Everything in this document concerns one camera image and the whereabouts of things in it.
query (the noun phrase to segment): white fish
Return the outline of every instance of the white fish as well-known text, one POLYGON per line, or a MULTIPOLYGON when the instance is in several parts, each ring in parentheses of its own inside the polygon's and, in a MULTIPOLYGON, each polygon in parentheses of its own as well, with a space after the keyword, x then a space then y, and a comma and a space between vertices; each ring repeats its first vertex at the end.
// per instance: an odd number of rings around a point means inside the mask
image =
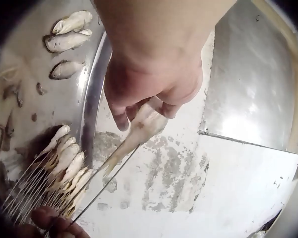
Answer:
POLYGON ((70 196, 68 197, 69 200, 71 200, 81 189, 84 187, 84 185, 87 183, 87 181, 92 176, 93 170, 88 170, 78 181, 78 183, 75 186, 75 189, 73 192, 71 192, 70 196))
POLYGON ((65 150, 67 147, 69 147, 71 144, 74 144, 74 143, 76 143, 76 138, 75 137, 68 138, 63 145, 60 143, 59 152, 62 152, 63 150, 65 150))
POLYGON ((59 20, 52 33, 59 35, 70 32, 71 30, 81 30, 86 24, 90 23, 93 19, 93 15, 89 11, 76 11, 73 12, 65 19, 59 20))
POLYGON ((44 42, 50 52, 63 52, 79 47, 90 38, 91 35, 86 35, 86 31, 83 33, 71 31, 63 35, 49 35, 44 42))
POLYGON ((168 119, 154 110, 150 106, 150 101, 141 106, 135 119, 131 122, 130 132, 126 139, 99 168, 99 170, 102 170, 107 167, 104 176, 108 176, 117 163, 132 152, 139 144, 146 143, 151 137, 162 132, 165 128, 168 119))
POLYGON ((52 175, 57 175, 62 170, 66 169, 79 152, 80 147, 78 144, 72 144, 61 152, 58 158, 57 166, 52 170, 52 175))
POLYGON ((68 188, 64 188, 67 192, 72 191, 75 187, 78 181, 81 179, 81 177, 86 173, 87 167, 84 169, 81 169, 73 178, 71 185, 68 188))
POLYGON ((78 70, 82 69, 83 64, 75 61, 62 60, 52 69, 50 79, 67 79, 75 74, 78 70))
POLYGON ((55 133, 55 135, 53 136, 53 138, 51 139, 50 143, 48 144, 48 146, 40 153, 40 155, 45 154, 49 151, 51 151, 52 149, 54 149, 57 146, 57 141, 65 136, 66 134, 68 134, 70 132, 71 128, 67 125, 62 126, 61 128, 59 128, 57 130, 57 132, 55 133))
POLYGON ((73 200, 72 205, 65 212, 65 217, 66 218, 70 218, 73 215, 73 213, 75 212, 76 208, 79 207, 80 203, 84 199, 85 191, 86 191, 86 188, 83 189, 79 193, 79 195, 77 195, 77 197, 73 200))
POLYGON ((61 180, 61 184, 65 184, 67 181, 71 180, 81 169, 83 161, 85 159, 84 152, 78 153, 71 164, 66 169, 65 175, 61 180))

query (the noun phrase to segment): metal tray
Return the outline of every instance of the metal tray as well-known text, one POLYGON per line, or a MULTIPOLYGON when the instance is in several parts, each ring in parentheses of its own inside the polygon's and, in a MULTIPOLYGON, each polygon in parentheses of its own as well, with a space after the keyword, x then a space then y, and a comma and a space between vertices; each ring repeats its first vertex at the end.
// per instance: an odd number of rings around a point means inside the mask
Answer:
POLYGON ((15 128, 8 152, 0 152, 10 179, 17 179, 22 171, 24 157, 15 148, 33 146, 33 141, 60 124, 71 125, 86 154, 85 163, 92 168, 93 139, 104 76, 111 56, 111 47, 98 14, 89 0, 44 0, 28 12, 13 29, 0 48, 0 70, 20 68, 23 106, 18 107, 15 97, 3 100, 3 91, 9 82, 0 80, 0 124, 6 125, 10 112, 15 128), (86 27, 93 34, 79 48, 58 55, 48 52, 42 42, 57 20, 74 11, 88 10, 93 15, 86 27), (51 80, 51 69, 61 60, 85 62, 81 72, 65 80, 51 80), (36 91, 40 83, 47 90, 36 91))

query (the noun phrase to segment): metal skewer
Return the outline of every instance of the metal skewer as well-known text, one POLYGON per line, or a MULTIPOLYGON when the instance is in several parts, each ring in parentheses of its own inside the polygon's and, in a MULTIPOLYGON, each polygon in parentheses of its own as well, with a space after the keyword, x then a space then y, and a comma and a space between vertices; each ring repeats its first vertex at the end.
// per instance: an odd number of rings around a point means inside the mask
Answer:
MULTIPOLYGON (((102 188, 102 190, 100 190, 100 192, 92 199, 92 201, 87 205, 87 207, 71 222, 71 224, 65 229, 65 231, 71 226, 73 225, 86 211, 87 209, 93 204, 93 202, 95 202, 95 200, 101 195, 101 193, 106 189, 106 187, 109 185, 109 183, 113 180, 113 178, 121 171, 121 169, 125 166, 125 164, 129 161, 129 159, 133 156, 133 154, 136 152, 136 150, 141 146, 141 144, 139 144, 134 151, 131 153, 131 155, 126 159, 126 161, 121 165, 121 167, 117 170, 117 172, 113 175, 113 177, 111 177, 111 179, 105 184, 105 186, 102 188)), ((75 198, 81 193, 81 191, 83 191, 83 189, 85 189, 85 187, 89 184, 89 182, 96 176, 96 174, 100 171, 100 169, 97 169, 97 171, 90 177, 90 179, 84 184, 84 186, 79 190, 78 193, 76 193, 74 195, 74 197, 70 200, 70 202, 68 204, 71 204, 75 198)), ((65 206, 59 213, 58 216, 55 217, 53 219, 53 221, 51 222, 50 226, 45 230, 45 232, 43 233, 43 237, 46 236, 46 234, 49 232, 49 230, 53 227, 53 225, 55 225, 56 221, 58 218, 61 217, 61 214, 66 210, 67 206, 65 206)))

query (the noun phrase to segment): metal sheet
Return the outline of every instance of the metal sheet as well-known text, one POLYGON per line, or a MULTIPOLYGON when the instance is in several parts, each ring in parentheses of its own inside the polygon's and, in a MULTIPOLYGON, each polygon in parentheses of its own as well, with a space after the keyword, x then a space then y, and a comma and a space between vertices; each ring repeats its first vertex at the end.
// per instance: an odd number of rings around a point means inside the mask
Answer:
POLYGON ((286 150, 293 112, 287 42, 250 1, 238 1, 216 25, 200 132, 286 150))
POLYGON ((1 152, 0 159, 15 159, 14 148, 29 145, 29 141, 47 128, 62 123, 70 124, 87 155, 91 167, 93 142, 100 95, 111 55, 111 47, 104 27, 89 0, 44 0, 34 7, 18 24, 0 49, 0 69, 10 66, 21 68, 23 107, 15 97, 2 99, 7 82, 0 81, 0 124, 5 125, 12 111, 15 126, 10 151, 1 152), (88 10, 93 20, 85 28, 93 34, 89 41, 74 50, 60 54, 48 52, 42 42, 54 23, 74 11, 88 10), (51 69, 61 60, 84 62, 84 67, 69 79, 51 80, 51 69), (36 91, 40 83, 47 90, 44 95, 36 91))

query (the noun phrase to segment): hand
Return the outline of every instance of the hand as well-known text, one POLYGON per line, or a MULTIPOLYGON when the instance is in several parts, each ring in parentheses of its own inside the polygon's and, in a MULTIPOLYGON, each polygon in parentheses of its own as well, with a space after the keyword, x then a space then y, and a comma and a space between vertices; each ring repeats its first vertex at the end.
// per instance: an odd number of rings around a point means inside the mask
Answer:
POLYGON ((121 62, 113 52, 104 91, 120 130, 127 130, 127 117, 132 121, 138 109, 152 96, 158 96, 163 102, 157 111, 167 118, 174 118, 178 109, 199 91, 202 84, 200 54, 165 65, 164 69, 154 70, 144 65, 132 67, 121 62))
MULTIPOLYGON (((57 217, 57 212, 50 207, 40 207, 32 211, 32 221, 41 229, 47 229, 53 218, 57 217)), ((66 229, 72 221, 58 218, 52 231, 51 238, 90 238, 90 236, 76 223, 66 229)), ((43 238, 36 227, 24 224, 18 228, 20 238, 43 238)))

